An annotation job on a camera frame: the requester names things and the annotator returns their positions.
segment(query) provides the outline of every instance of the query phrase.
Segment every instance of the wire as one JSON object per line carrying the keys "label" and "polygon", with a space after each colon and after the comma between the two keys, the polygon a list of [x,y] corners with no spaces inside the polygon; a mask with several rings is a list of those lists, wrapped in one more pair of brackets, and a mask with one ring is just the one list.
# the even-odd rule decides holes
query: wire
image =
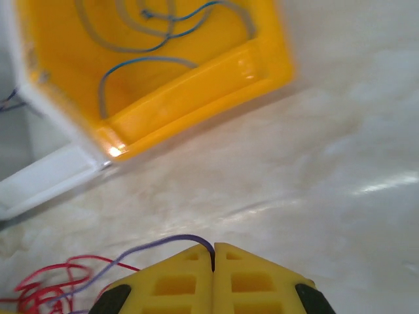
{"label": "wire", "polygon": [[6,103],[6,102],[8,102],[9,100],[11,100],[16,94],[18,93],[18,89],[17,88],[15,88],[15,89],[13,89],[13,91],[10,93],[10,95],[9,96],[7,96],[5,99],[3,99],[3,100],[1,100],[0,101],[0,103]]}
{"label": "wire", "polygon": [[[141,25],[140,23],[137,23],[133,18],[131,18],[130,14],[128,13],[128,10],[125,5],[125,0],[115,0],[115,5],[117,7],[117,11],[121,19],[132,29],[136,31],[140,31],[149,35],[157,36],[157,37],[168,37],[168,32],[162,32],[157,31],[155,29],[151,29],[148,27],[145,27],[144,25]],[[175,21],[174,13],[167,15],[169,23],[173,23]]]}
{"label": "wire", "polygon": [[108,285],[104,286],[102,288],[102,290],[100,290],[98,296],[96,297],[95,303],[99,300],[99,298],[101,297],[101,295],[111,286],[112,284],[109,283]]}
{"label": "wire", "polygon": [[158,247],[160,245],[163,245],[163,244],[166,244],[166,243],[169,243],[169,242],[173,242],[173,241],[179,241],[179,240],[195,241],[195,242],[198,242],[199,244],[202,244],[203,246],[205,246],[205,248],[210,253],[209,255],[211,257],[211,268],[212,268],[213,271],[215,270],[215,250],[214,250],[213,246],[211,245],[211,243],[209,243],[207,240],[205,240],[202,237],[198,237],[197,235],[192,235],[192,234],[172,235],[170,237],[165,237],[163,239],[156,240],[154,242],[143,244],[143,245],[140,245],[138,247],[134,247],[132,249],[129,249],[129,250],[123,252],[113,262],[111,262],[108,266],[103,268],[99,273],[97,273],[93,278],[91,278],[83,286],[81,286],[80,288],[75,289],[73,292],[68,292],[68,293],[62,294],[61,296],[59,296],[57,298],[52,299],[50,301],[50,303],[57,302],[58,300],[61,300],[62,298],[66,298],[66,297],[68,297],[72,294],[76,294],[76,293],[79,293],[79,292],[82,292],[82,291],[86,290],[88,287],[90,287],[90,285],[92,285],[95,281],[97,281],[101,276],[103,276],[105,273],[107,273],[115,264],[119,263],[121,260],[123,260],[125,257],[127,257],[128,255],[130,255],[132,253],[136,253],[136,252],[139,252],[139,251],[151,249],[153,247]]}
{"label": "wire", "polygon": [[[80,18],[87,34],[90,36],[90,38],[93,39],[94,42],[96,42],[98,45],[100,45],[100,46],[102,46],[106,49],[109,49],[109,50],[112,50],[112,51],[115,51],[115,52],[122,52],[122,53],[129,53],[129,54],[140,54],[140,53],[155,51],[155,50],[163,47],[169,40],[169,36],[166,36],[163,39],[163,41],[161,43],[159,43],[158,45],[156,45],[152,48],[145,48],[145,49],[117,46],[113,43],[110,43],[110,42],[106,41],[105,39],[100,37],[100,35],[96,32],[93,25],[90,23],[89,17],[86,13],[86,9],[83,5],[83,0],[75,0],[75,6],[76,6],[77,13],[79,15],[79,18]],[[168,34],[172,33],[173,27],[174,27],[174,23],[173,22],[169,23]]]}
{"label": "wire", "polygon": [[[45,304],[47,302],[52,302],[52,300],[58,296],[61,296],[64,291],[62,288],[69,287],[70,288],[70,297],[65,297],[65,300],[67,302],[68,308],[70,311],[73,311],[73,304],[74,304],[74,296],[72,294],[72,291],[74,290],[75,285],[85,283],[87,282],[93,274],[93,271],[91,268],[71,263],[74,260],[80,260],[80,259],[96,259],[96,260],[102,260],[104,262],[112,262],[113,260],[109,258],[105,258],[98,255],[80,255],[80,256],[74,256],[67,260],[66,263],[63,264],[55,264],[51,266],[47,266],[44,268],[41,268],[40,270],[37,270],[33,272],[31,275],[27,276],[16,288],[15,291],[20,291],[20,295],[17,298],[2,298],[0,299],[1,303],[17,303],[18,311],[25,314],[40,314],[39,307],[42,304]],[[117,265],[127,268],[129,270],[138,271],[138,268],[135,268],[133,266],[123,264],[123,263],[117,263]],[[34,279],[36,276],[50,270],[57,270],[65,268],[67,270],[67,274],[69,276],[69,281],[66,283],[60,283],[59,285],[52,285],[49,287],[41,288],[42,282],[36,281],[34,283],[28,283],[32,279]],[[84,270],[86,272],[86,275],[82,279],[74,280],[73,274],[71,273],[71,269],[77,268]],[[48,296],[50,293],[54,293],[55,296]],[[57,301],[52,306],[52,311],[50,314],[53,313],[61,313],[63,314],[63,303],[62,301]]]}
{"label": "wire", "polygon": [[[145,26],[141,25],[140,23],[138,23],[137,21],[135,21],[127,11],[127,8],[126,8],[126,5],[125,5],[125,0],[115,0],[115,3],[116,3],[117,10],[118,10],[118,13],[119,13],[120,17],[132,29],[135,29],[137,31],[142,31],[142,32],[148,33],[150,35],[159,36],[159,37],[165,37],[165,36],[168,35],[167,33],[163,33],[161,31],[156,31],[154,29],[149,29],[148,27],[145,27]],[[146,18],[156,17],[156,18],[160,18],[161,20],[166,20],[166,21],[170,21],[170,22],[178,22],[178,21],[185,20],[185,19],[183,19],[183,17],[177,18],[174,14],[163,15],[163,14],[154,14],[151,11],[147,11],[147,12],[149,12],[149,15],[146,16]],[[192,28],[190,28],[190,29],[188,29],[188,30],[186,30],[182,33],[170,35],[169,38],[178,38],[178,37],[186,36],[186,35],[192,33],[193,31],[196,31],[207,20],[207,18],[210,14],[211,14],[211,9],[205,11],[201,20],[198,23],[196,23],[196,25],[194,27],[192,27]]]}
{"label": "wire", "polygon": [[10,106],[10,107],[6,107],[6,105],[4,105],[4,106],[0,107],[0,113],[5,113],[7,111],[15,110],[15,109],[23,107],[23,106],[26,106],[26,103],[19,103],[17,105],[13,105],[13,106]]}
{"label": "wire", "polygon": [[113,72],[115,72],[117,69],[119,69],[120,67],[124,67],[125,65],[128,64],[133,64],[133,63],[137,63],[137,62],[143,62],[143,61],[164,61],[164,62],[175,62],[175,63],[179,63],[179,64],[183,64],[187,67],[190,68],[195,68],[197,67],[197,64],[186,60],[186,59],[182,59],[182,58],[173,58],[173,57],[160,57],[160,56],[149,56],[149,57],[140,57],[140,58],[135,58],[132,60],[128,60],[128,61],[124,61],[116,66],[114,66],[112,69],[110,69],[108,72],[106,72],[106,74],[101,78],[100,83],[99,83],[99,110],[100,110],[100,116],[102,119],[107,119],[109,117],[108,112],[107,112],[107,107],[106,107],[106,99],[105,99],[105,83],[107,80],[107,77],[112,74]]}
{"label": "wire", "polygon": [[[139,6],[144,7],[143,6],[143,0],[137,0],[137,3]],[[180,18],[175,18],[174,21],[178,22],[178,21],[183,21],[183,20],[187,20],[193,16],[195,16],[196,14],[198,14],[200,11],[204,10],[205,8],[208,8],[210,6],[213,5],[224,5],[232,10],[235,10],[240,17],[242,18],[244,24],[246,25],[247,28],[247,32],[249,33],[249,38],[254,38],[255,34],[256,34],[256,27],[253,24],[253,21],[251,19],[251,16],[249,14],[249,12],[242,8],[240,5],[237,5],[236,3],[230,2],[230,1],[208,1],[207,3],[203,4],[201,7],[199,7],[198,9],[196,9],[195,11],[193,11],[192,13],[182,16]],[[154,13],[153,11],[150,11],[148,9],[143,9],[141,11],[141,13],[147,17],[147,18],[152,18],[152,17],[156,17],[156,18],[160,18],[163,20],[168,20],[170,17],[163,15],[163,14],[159,14],[159,13]]]}

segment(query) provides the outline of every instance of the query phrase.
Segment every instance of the yellow plastic box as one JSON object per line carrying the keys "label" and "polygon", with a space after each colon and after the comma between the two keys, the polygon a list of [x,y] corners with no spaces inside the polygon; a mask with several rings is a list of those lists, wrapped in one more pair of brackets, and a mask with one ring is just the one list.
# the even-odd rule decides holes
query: yellow plastic box
{"label": "yellow plastic box", "polygon": [[[125,0],[130,17],[166,31],[168,22],[145,18],[137,0]],[[16,0],[22,63],[36,89],[100,144],[114,160],[125,160],[217,113],[287,84],[294,73],[281,18],[274,0],[233,1],[249,12],[255,36],[249,38],[240,15],[213,5],[193,33],[170,39],[146,54],[114,52],[98,45],[83,26],[74,1]],[[206,3],[176,0],[176,16]],[[115,0],[84,0],[95,31],[117,46],[149,48],[162,38],[125,24]],[[167,13],[165,0],[146,1]],[[174,33],[190,29],[205,14],[176,22]],[[121,62],[142,56],[184,58],[189,69],[168,62],[141,62],[116,70],[105,87],[107,112],[98,104],[103,75]]]}

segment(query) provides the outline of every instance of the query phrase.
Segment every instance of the marble floor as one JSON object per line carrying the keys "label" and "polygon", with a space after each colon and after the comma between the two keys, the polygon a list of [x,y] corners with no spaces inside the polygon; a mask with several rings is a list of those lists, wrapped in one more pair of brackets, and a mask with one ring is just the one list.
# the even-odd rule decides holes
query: marble floor
{"label": "marble floor", "polygon": [[417,313],[419,1],[285,0],[283,13],[293,84],[4,223],[0,295],[68,256],[193,233],[313,279],[337,313]]}

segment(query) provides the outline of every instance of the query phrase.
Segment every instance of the blue wire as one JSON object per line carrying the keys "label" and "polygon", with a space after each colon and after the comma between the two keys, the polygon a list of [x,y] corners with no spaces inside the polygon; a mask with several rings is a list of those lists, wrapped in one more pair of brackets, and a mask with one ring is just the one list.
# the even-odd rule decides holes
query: blue wire
{"label": "blue wire", "polygon": [[120,47],[115,44],[109,43],[108,41],[106,41],[105,39],[99,36],[99,34],[94,29],[93,25],[90,23],[89,17],[83,5],[83,0],[75,0],[75,6],[76,6],[77,13],[79,15],[80,21],[82,22],[84,29],[86,30],[90,38],[92,38],[93,41],[96,42],[98,45],[106,49],[115,51],[115,52],[139,54],[139,53],[155,51],[163,47],[168,42],[168,40],[170,39],[170,35],[172,34],[173,27],[174,27],[173,22],[170,23],[166,37],[163,39],[163,41],[160,44],[152,48],[136,49],[136,48]]}
{"label": "blue wire", "polygon": [[[249,33],[249,37],[254,38],[254,36],[256,34],[256,28],[253,25],[253,22],[251,20],[249,12],[247,10],[243,9],[241,6],[237,5],[236,3],[232,3],[232,2],[228,2],[228,1],[209,1],[209,2],[205,3],[204,5],[202,5],[201,7],[197,8],[192,13],[189,13],[188,15],[181,16],[181,17],[168,16],[168,15],[164,15],[164,14],[157,14],[157,13],[154,13],[154,12],[148,10],[148,9],[143,9],[141,11],[141,13],[144,14],[146,18],[156,17],[156,18],[161,18],[163,20],[171,20],[171,21],[174,21],[174,22],[179,22],[179,21],[184,21],[184,20],[187,20],[189,18],[192,18],[193,16],[197,15],[199,12],[201,12],[205,8],[208,8],[212,5],[224,5],[226,7],[230,7],[231,9],[235,10],[242,17],[242,19],[244,21],[244,24],[247,27],[247,32]],[[202,25],[204,20],[205,19],[203,18],[193,28],[191,28],[188,31],[185,31],[183,33],[172,35],[172,37],[176,38],[176,37],[181,37],[181,36],[188,35],[189,33],[192,33],[193,31],[195,31],[197,28],[199,28]]]}
{"label": "blue wire", "polygon": [[[167,5],[168,5],[168,12],[169,12],[169,15],[167,15],[168,17],[167,21],[169,21],[171,25],[174,25],[174,20],[170,18],[171,16],[175,16],[176,14],[174,0],[167,0]],[[130,28],[136,31],[146,33],[152,36],[163,37],[163,38],[169,37],[169,35],[172,34],[172,31],[173,31],[172,29],[170,33],[168,31],[167,32],[158,31],[156,29],[149,28],[135,21],[130,16],[128,9],[126,8],[125,0],[115,0],[115,6],[117,8],[119,17],[122,19],[122,21],[125,22],[125,24],[127,24]]]}
{"label": "blue wire", "polygon": [[173,241],[179,241],[179,240],[194,241],[194,242],[198,242],[199,244],[202,244],[203,246],[205,246],[205,248],[210,253],[209,255],[211,257],[212,271],[215,270],[215,249],[213,248],[213,246],[211,245],[210,242],[208,242],[207,240],[205,240],[202,237],[198,237],[197,235],[192,235],[192,234],[172,235],[170,237],[165,237],[163,239],[156,240],[154,242],[143,244],[143,245],[140,245],[138,247],[134,247],[132,249],[129,249],[129,250],[123,252],[113,262],[108,264],[105,268],[103,268],[97,275],[95,275],[93,278],[91,278],[91,280],[89,280],[83,286],[81,286],[80,288],[75,289],[73,292],[64,293],[61,296],[58,296],[58,297],[52,299],[47,304],[51,305],[54,302],[57,302],[58,300],[61,300],[62,298],[65,298],[67,296],[74,295],[76,293],[79,293],[79,292],[82,292],[82,291],[86,290],[95,281],[97,281],[100,277],[102,277],[105,273],[107,273],[113,266],[117,265],[121,260],[123,260],[125,257],[127,257],[128,255],[130,255],[132,253],[136,253],[136,252],[139,252],[139,251],[144,251],[144,250],[147,250],[147,249],[151,249],[153,247],[158,247],[160,245],[163,245],[163,244],[166,244],[166,243],[169,243],[169,242],[173,242]]}
{"label": "blue wire", "polygon": [[105,83],[107,80],[107,77],[112,74],[113,72],[115,72],[117,69],[119,69],[120,67],[124,67],[125,65],[128,64],[132,64],[132,63],[137,63],[137,62],[143,62],[143,61],[164,61],[164,62],[175,62],[175,63],[180,63],[183,64],[187,67],[190,68],[195,68],[197,67],[197,64],[186,60],[186,59],[181,59],[181,58],[173,58],[173,57],[159,57],[159,56],[149,56],[149,57],[140,57],[140,58],[135,58],[132,60],[128,60],[128,61],[124,61],[116,66],[114,66],[112,69],[110,69],[108,72],[106,72],[106,74],[101,78],[100,83],[99,83],[99,110],[100,110],[100,116],[102,117],[102,119],[106,119],[108,118],[108,112],[107,112],[107,108],[106,108],[106,100],[105,100]]}

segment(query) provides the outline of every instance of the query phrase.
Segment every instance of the purple wire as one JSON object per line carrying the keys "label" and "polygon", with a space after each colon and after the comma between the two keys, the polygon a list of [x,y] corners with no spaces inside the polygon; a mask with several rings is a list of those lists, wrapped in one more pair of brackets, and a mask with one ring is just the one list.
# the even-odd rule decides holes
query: purple wire
{"label": "purple wire", "polygon": [[208,242],[207,240],[205,240],[202,237],[198,237],[197,235],[192,235],[192,234],[171,235],[170,237],[165,237],[163,239],[156,240],[154,242],[146,243],[146,244],[140,245],[138,247],[133,247],[132,249],[129,249],[129,250],[123,252],[119,257],[117,257],[117,259],[115,259],[113,262],[108,264],[96,276],[91,278],[91,280],[89,280],[83,286],[81,286],[80,288],[75,289],[72,292],[67,292],[65,294],[62,294],[61,296],[58,296],[58,297],[52,299],[51,301],[48,302],[48,304],[52,305],[54,302],[57,302],[58,300],[61,300],[62,298],[74,295],[76,293],[82,292],[83,290],[87,289],[88,287],[90,287],[91,284],[93,284],[101,276],[103,276],[106,272],[108,272],[114,265],[118,264],[122,259],[124,259],[125,257],[127,257],[128,255],[130,255],[132,253],[147,250],[147,249],[151,249],[152,247],[158,247],[160,245],[163,245],[163,244],[166,244],[166,243],[169,243],[169,242],[173,242],[173,241],[179,241],[179,240],[195,241],[195,242],[198,242],[199,244],[202,244],[203,246],[205,246],[205,248],[210,253],[209,255],[211,256],[212,271],[215,270],[215,250],[214,250],[214,248],[213,248],[213,246],[211,245],[210,242]]}

